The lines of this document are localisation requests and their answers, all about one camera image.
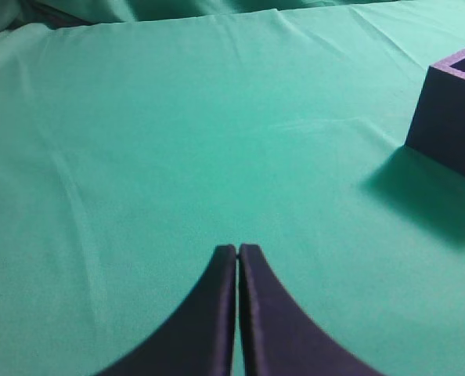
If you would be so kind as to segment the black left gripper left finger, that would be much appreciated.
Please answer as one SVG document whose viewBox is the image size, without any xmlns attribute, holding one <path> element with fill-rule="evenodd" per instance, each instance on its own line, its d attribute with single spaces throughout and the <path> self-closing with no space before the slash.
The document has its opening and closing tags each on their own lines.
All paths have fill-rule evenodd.
<svg viewBox="0 0 465 376">
<path fill-rule="evenodd" d="M 214 249 L 178 308 L 100 375 L 230 375 L 236 323 L 236 249 Z"/>
</svg>

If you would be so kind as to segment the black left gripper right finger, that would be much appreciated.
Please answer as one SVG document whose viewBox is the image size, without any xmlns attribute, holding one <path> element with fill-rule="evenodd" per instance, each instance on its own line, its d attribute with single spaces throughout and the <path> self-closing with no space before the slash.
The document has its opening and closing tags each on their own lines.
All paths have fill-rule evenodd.
<svg viewBox="0 0 465 376">
<path fill-rule="evenodd" d="M 239 252 L 240 336 L 246 375 L 379 375 L 301 309 L 260 246 Z"/>
</svg>

